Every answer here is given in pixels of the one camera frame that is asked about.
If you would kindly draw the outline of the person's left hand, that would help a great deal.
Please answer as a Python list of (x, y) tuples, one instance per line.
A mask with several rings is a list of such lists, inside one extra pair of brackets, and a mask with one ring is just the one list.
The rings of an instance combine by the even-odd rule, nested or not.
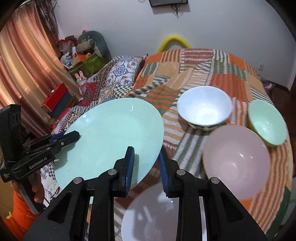
[[(34, 173), (34, 179), (31, 180), (30, 183), (32, 185), (32, 191), (35, 193), (34, 200), (37, 203), (43, 203), (45, 198), (45, 191), (41, 182), (41, 175), (39, 171), (36, 171)], [(14, 192), (16, 192), (16, 194), (20, 197), (20, 199), (23, 199), (18, 182), (16, 180), (12, 180), (11, 186), (14, 189)]]

